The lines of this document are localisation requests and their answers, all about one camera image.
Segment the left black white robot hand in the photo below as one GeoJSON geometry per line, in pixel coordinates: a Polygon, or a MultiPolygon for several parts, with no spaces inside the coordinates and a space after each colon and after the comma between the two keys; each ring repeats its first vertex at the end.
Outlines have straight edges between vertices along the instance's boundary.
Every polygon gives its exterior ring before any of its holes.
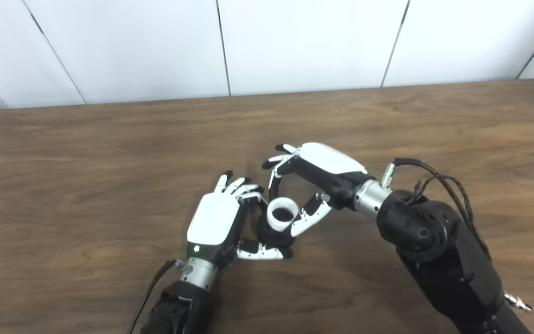
{"type": "Polygon", "coordinates": [[[258,207],[267,211],[264,188],[253,184],[249,177],[232,180],[233,171],[227,170],[216,185],[204,194],[187,230],[188,259],[205,260],[222,270],[242,257],[249,260],[280,260],[294,256],[291,249],[265,241],[241,238],[248,212],[258,207]]]}

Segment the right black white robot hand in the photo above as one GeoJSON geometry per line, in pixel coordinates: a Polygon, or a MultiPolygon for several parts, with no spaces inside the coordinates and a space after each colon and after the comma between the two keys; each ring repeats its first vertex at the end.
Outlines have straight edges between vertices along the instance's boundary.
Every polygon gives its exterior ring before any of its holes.
{"type": "Polygon", "coordinates": [[[275,149],[282,155],[271,157],[261,165],[262,169],[271,171],[269,202],[283,204],[283,209],[292,211],[292,217],[279,221],[273,216],[274,207],[267,210],[258,222],[259,238],[267,243],[291,245],[295,237],[320,222],[332,209],[356,211],[358,191],[375,181],[360,162],[326,144],[305,142],[298,148],[278,144],[275,149]],[[279,195],[280,182],[290,173],[320,189],[302,208],[279,195]]]}

